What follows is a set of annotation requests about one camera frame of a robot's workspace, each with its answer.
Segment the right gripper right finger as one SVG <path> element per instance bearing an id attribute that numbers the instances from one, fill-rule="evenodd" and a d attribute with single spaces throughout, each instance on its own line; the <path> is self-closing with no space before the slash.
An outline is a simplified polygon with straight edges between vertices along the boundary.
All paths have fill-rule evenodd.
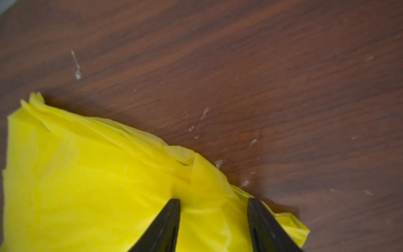
<path id="1" fill-rule="evenodd" d="M 247 216 L 253 252 L 303 252 L 259 199 L 248 200 Z"/>

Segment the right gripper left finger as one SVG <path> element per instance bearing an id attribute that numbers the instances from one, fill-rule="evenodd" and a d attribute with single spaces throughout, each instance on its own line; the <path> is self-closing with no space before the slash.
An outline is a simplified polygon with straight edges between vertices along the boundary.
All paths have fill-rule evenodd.
<path id="1" fill-rule="evenodd" d="M 175 252 L 181 203 L 170 199 L 129 252 Z"/>

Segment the plain yellow raincoat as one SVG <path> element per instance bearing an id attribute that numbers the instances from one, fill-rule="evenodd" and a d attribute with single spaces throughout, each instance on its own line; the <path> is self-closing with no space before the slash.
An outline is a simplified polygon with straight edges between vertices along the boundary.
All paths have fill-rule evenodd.
<path id="1" fill-rule="evenodd" d="M 250 252 L 251 195 L 199 153 L 49 106 L 8 117 L 3 252 L 127 252 L 179 200 L 178 252 Z"/>

